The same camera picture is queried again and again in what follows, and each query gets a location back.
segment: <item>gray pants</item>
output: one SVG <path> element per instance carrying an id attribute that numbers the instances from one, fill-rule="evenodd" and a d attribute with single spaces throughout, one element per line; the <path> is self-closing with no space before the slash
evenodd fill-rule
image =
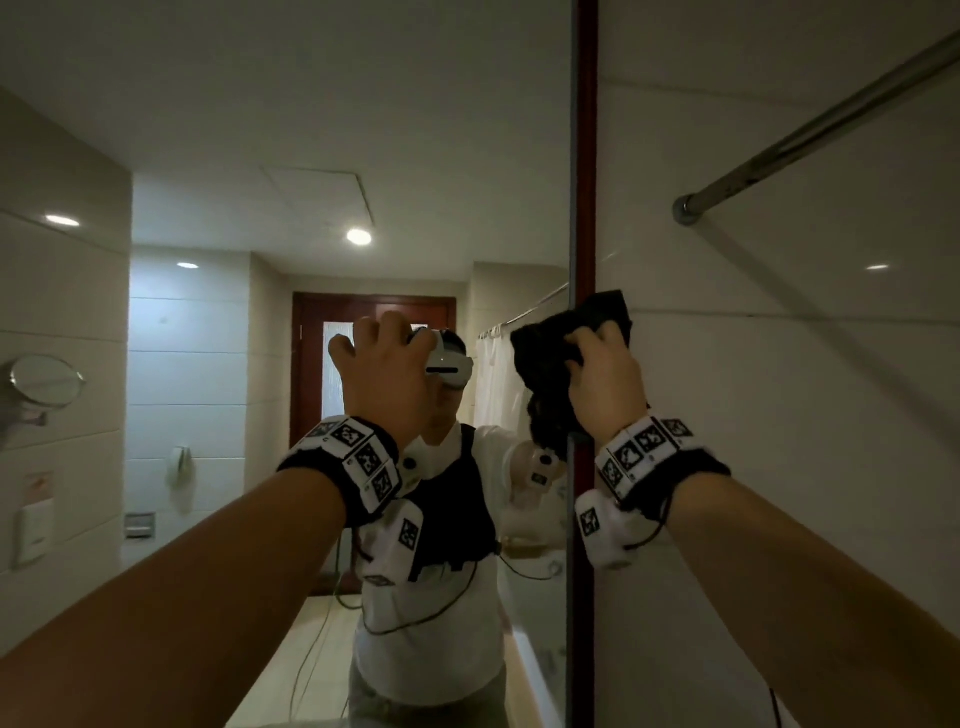
<path id="1" fill-rule="evenodd" d="M 486 687 L 455 703 L 435 708 L 401 705 L 371 688 L 356 665 L 350 666 L 350 719 L 353 728 L 509 728 L 507 666 Z"/>

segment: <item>floor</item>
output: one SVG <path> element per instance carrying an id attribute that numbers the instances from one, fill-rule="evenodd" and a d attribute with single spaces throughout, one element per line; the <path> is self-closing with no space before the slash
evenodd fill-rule
<path id="1" fill-rule="evenodd" d="M 359 598 L 343 597 L 351 605 Z M 350 656 L 359 614 L 345 609 L 331 596 L 307 599 L 228 728 L 291 723 L 317 728 L 346 725 Z"/>

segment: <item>ceiling light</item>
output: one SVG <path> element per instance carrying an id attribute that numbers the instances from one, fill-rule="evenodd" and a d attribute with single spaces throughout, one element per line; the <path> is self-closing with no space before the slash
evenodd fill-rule
<path id="1" fill-rule="evenodd" d="M 353 245 L 370 245 L 373 241 L 373 236 L 365 230 L 353 228 L 347 233 L 347 240 L 353 243 Z"/>
<path id="2" fill-rule="evenodd" d="M 62 215 L 45 215 L 48 223 L 53 223 L 54 225 L 63 225 L 67 228 L 78 228 L 80 223 L 74 220 L 72 217 L 63 217 Z"/>

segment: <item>black chest harness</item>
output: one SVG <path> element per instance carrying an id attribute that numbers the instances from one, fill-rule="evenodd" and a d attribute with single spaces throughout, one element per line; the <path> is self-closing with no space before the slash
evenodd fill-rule
<path id="1" fill-rule="evenodd" d="M 410 581 L 417 581 L 425 567 L 450 565 L 460 571 L 464 564 L 479 563 L 498 551 L 480 468 L 473 459 L 475 432 L 470 425 L 460 425 L 460 459 L 437 477 L 422 480 L 406 497 L 423 512 Z"/>

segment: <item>shower curtain rod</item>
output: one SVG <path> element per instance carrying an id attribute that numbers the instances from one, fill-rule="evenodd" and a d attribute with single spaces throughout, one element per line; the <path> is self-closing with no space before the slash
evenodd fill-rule
<path id="1" fill-rule="evenodd" d="M 958 61 L 960 31 L 897 66 L 716 182 L 692 195 L 678 198 L 673 204 L 673 219 L 681 225 L 693 225 L 712 207 L 852 132 L 895 102 L 905 100 L 908 92 L 920 91 L 922 86 L 941 76 Z"/>
<path id="2" fill-rule="evenodd" d="M 564 284 L 563 284 L 560 288 L 558 288 L 556 291 L 551 291 L 551 292 L 548 293 L 546 296 L 544 296 L 543 298 L 541 298 L 539 301 L 537 301 L 536 303 L 534 303 L 533 308 L 530 308 L 529 310 L 524 311 L 524 312 L 521 313 L 519 316 L 515 316 L 514 318 L 510 319 L 510 321 L 504 321 L 502 324 L 497 324 L 497 325 L 496 325 L 495 327 L 493 327 L 493 328 L 488 328 L 486 331 L 484 331 L 484 332 L 481 333 L 479 336 L 477 336 L 477 338 L 478 338 L 478 339 L 489 339 L 489 338 L 491 338 L 491 337 L 493 337 L 493 336 L 499 336 L 499 335 L 500 335 L 500 332 L 503 330 L 504 327 L 508 327 L 510 324 L 515 324 L 515 323 L 516 323 L 517 321 L 519 321 L 520 319 L 525 318 L 526 316 L 529 316 L 531 313 L 533 313 L 534 311 L 536 311 L 538 308 L 540 308 L 542 305 L 544 305 L 545 303 L 547 303 L 547 302 L 550 301 L 551 299 L 557 298 L 560 294 L 562 294 L 562 293 L 563 293 L 567 288 L 569 288 L 569 287 L 570 287 L 570 284 L 569 284 L 569 283 L 564 283 Z"/>

